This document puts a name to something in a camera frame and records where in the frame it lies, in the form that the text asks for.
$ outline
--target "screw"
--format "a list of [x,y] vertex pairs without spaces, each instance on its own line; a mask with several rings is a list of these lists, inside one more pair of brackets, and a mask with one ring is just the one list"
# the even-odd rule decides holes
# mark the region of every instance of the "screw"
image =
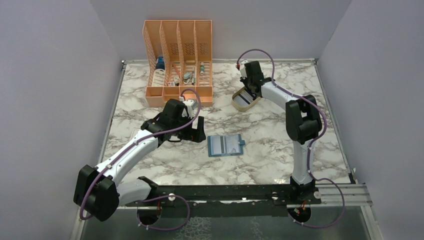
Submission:
[[278,199],[278,196],[272,196],[271,198],[272,198],[272,200],[277,200],[277,199]]
[[314,193],[313,193],[313,196],[314,196],[316,199],[320,199],[320,198],[321,198],[321,193],[320,193],[319,191],[316,191],[316,192],[314,192]]
[[169,197],[168,197],[168,200],[169,200],[169,201],[171,201],[171,202],[175,200],[175,197],[174,197],[174,196],[172,196],[172,195],[175,195],[175,194],[170,193],[170,194],[169,194]]

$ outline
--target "small bottle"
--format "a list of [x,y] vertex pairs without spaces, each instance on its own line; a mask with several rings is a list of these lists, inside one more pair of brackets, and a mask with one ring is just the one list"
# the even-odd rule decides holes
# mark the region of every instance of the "small bottle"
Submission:
[[200,63],[200,75],[203,75],[205,73],[205,63]]

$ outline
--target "tan tray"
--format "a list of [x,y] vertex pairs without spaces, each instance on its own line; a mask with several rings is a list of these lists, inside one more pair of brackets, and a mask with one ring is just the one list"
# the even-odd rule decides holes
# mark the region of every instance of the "tan tray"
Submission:
[[240,90],[236,91],[232,97],[231,97],[231,105],[239,110],[240,112],[245,112],[248,109],[250,109],[251,107],[253,107],[257,102],[259,102],[259,100],[261,99],[260,97],[257,97],[255,100],[253,100],[249,105],[247,106],[240,106],[236,101],[234,101],[234,98],[237,97],[239,94],[241,94],[243,91],[245,90],[244,87],[242,87]]
[[[150,68],[145,98],[150,107],[164,107],[169,99],[179,99],[184,89],[194,89],[201,105],[213,104],[212,85],[212,21],[211,20],[146,20],[143,27],[144,43]],[[164,86],[152,86],[156,59],[163,55]],[[204,74],[200,65],[204,63]],[[184,85],[182,76],[195,67],[196,82]],[[180,85],[168,86],[180,73]],[[185,98],[195,99],[191,92]]]

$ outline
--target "metal frame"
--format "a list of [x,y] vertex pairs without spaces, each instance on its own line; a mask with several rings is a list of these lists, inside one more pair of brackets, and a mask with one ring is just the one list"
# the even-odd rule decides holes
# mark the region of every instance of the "metal frame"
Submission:
[[[298,208],[304,201],[306,207],[341,207],[340,192],[333,184],[317,184],[321,195],[305,196],[301,200],[290,198],[289,184],[254,185],[163,185],[156,186],[149,198],[175,194],[182,196],[190,205],[192,217],[287,217],[287,208]],[[373,204],[365,184],[339,184],[346,207],[369,207]],[[138,210],[156,209],[156,202],[132,202],[126,207]],[[161,217],[180,218],[187,211],[182,201],[164,198],[160,201]]]
[[[115,114],[115,109],[117,108],[119,93],[121,91],[122,81],[124,80],[126,68],[127,68],[127,64],[125,63],[125,61],[122,61],[122,69],[121,69],[120,77],[119,77],[119,80],[118,80],[118,88],[116,90],[115,97],[114,97],[114,100],[113,100],[112,110],[110,111],[110,115],[109,115],[109,118],[108,118],[108,124],[107,124],[107,127],[106,127],[106,132],[104,134],[100,154],[99,154],[99,157],[98,157],[98,160],[97,160],[98,164],[102,162],[103,156],[105,155],[106,144],[108,142],[109,132],[111,131],[112,121],[113,121],[113,117],[114,117],[114,114]],[[84,222],[80,219],[79,212],[80,212],[80,208],[78,208],[77,211],[76,211],[75,223],[73,224],[72,233],[71,233],[70,238],[69,238],[70,240],[79,240],[81,238],[81,234],[83,233]]]
[[[268,59],[257,59],[260,62],[270,62]],[[231,59],[214,59],[213,60],[214,63],[227,63],[228,61],[231,61]],[[324,85],[321,81],[321,77],[318,71],[318,67],[317,67],[317,61],[314,58],[309,58],[309,59],[275,59],[275,62],[279,62],[279,63],[312,63],[314,64],[315,67],[315,71],[319,80],[319,84],[321,86],[323,95],[324,95],[324,99],[328,105],[328,111],[330,113],[330,116],[332,118],[333,124],[334,124],[334,129],[335,129],[335,133],[336,133],[336,137],[337,140],[339,142],[340,145],[340,150],[343,156],[343,160],[345,162],[346,165],[346,169],[348,171],[348,173],[351,173],[351,169],[349,167],[348,161],[347,161],[347,157],[345,155],[343,146],[341,144],[341,139],[340,139],[340,131],[339,131],[339,127],[337,124],[337,120],[336,117],[334,115],[334,112],[332,111],[331,108],[331,104],[330,101],[328,99],[327,93],[325,91]],[[112,111],[110,113],[109,116],[109,124],[107,125],[106,128],[106,132],[105,132],[105,136],[103,139],[103,143],[102,143],[102,147],[101,147],[101,151],[100,151],[100,155],[98,158],[98,163],[100,163],[103,159],[104,156],[104,152],[106,149],[106,144],[107,144],[107,140],[108,140],[108,136],[109,136],[109,132],[112,126],[112,120],[113,120],[113,116],[115,113],[115,109],[118,103],[118,99],[119,99],[119,93],[121,90],[121,86],[122,86],[122,81],[124,79],[124,75],[125,75],[125,69],[127,64],[142,64],[142,63],[147,63],[147,60],[126,60],[126,61],[122,61],[122,71],[121,71],[121,76],[119,79],[119,85],[115,94],[115,99],[114,99],[114,104],[112,106]],[[341,206],[342,202],[340,200],[340,193],[337,190],[337,188],[333,185],[330,184],[317,184],[316,187],[318,187],[322,197],[321,197],[321,204],[314,204],[314,205],[307,205],[309,207],[313,207],[313,208],[321,208],[321,207],[334,207],[334,206]],[[375,239],[375,240],[382,240],[382,235],[380,232],[380,228],[378,225],[378,222],[375,219],[375,215],[372,209],[372,201],[370,198],[370,195],[368,193],[367,187],[365,186],[365,184],[340,184],[340,187],[342,189],[342,192],[345,196],[345,205],[346,206],[360,206],[362,213],[363,213],[363,217],[365,219],[365,223],[366,226],[368,228],[368,232],[369,235],[371,236],[371,239]],[[298,205],[295,204],[288,204],[286,206],[287,208],[292,208],[292,207],[298,207]],[[149,210],[149,209],[156,209],[156,206],[122,206],[119,207],[118,209],[137,209],[137,210]],[[77,214],[76,214],[76,218],[75,218],[75,223],[73,226],[73,230],[70,236],[71,240],[79,240],[81,238],[82,232],[83,232],[83,228],[84,228],[84,224],[85,222],[80,220],[79,218],[79,212],[80,209],[78,209]]]
[[339,124],[337,123],[336,116],[335,116],[335,114],[334,114],[334,112],[331,108],[331,103],[330,103],[329,97],[327,96],[326,90],[324,88],[323,81],[321,80],[321,76],[320,76],[320,72],[318,71],[318,66],[317,66],[316,60],[313,61],[313,65],[315,67],[315,72],[316,72],[316,76],[318,77],[319,85],[321,85],[322,94],[324,95],[325,102],[327,103],[327,106],[328,106],[328,112],[330,113],[331,120],[332,120],[332,123],[334,125],[335,136],[337,137],[338,145],[340,146],[341,155],[343,156],[344,165],[346,166],[347,172],[349,174],[351,174],[352,171],[351,171],[351,168],[349,167],[348,157],[346,157],[345,150],[343,149],[342,141],[341,141],[341,138],[340,138]]

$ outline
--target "small item in organizer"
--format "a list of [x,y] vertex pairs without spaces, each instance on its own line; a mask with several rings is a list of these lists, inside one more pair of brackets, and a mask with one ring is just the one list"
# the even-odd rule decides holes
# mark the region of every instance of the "small item in organizer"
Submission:
[[173,77],[173,81],[168,82],[168,87],[175,87],[180,85],[180,78],[178,76]]
[[156,69],[153,72],[153,78],[151,80],[152,87],[163,87],[165,82],[165,70]]
[[193,67],[193,71],[184,73],[184,84],[187,85],[191,82],[192,85],[196,83],[196,67]]
[[205,63],[201,62],[200,63],[200,75],[203,76],[204,73],[205,73]]
[[163,69],[165,70],[165,62],[164,62],[164,56],[160,55],[156,59],[156,69]]
[[192,79],[192,73],[191,72],[184,73],[184,84],[188,84],[190,82],[190,79]]
[[243,145],[241,134],[232,135],[214,135],[207,137],[207,151],[209,157],[225,157],[243,154]]
[[174,63],[172,63],[173,69],[175,69],[176,74],[178,75],[178,77],[181,77],[180,71],[178,71],[177,66],[175,66]]

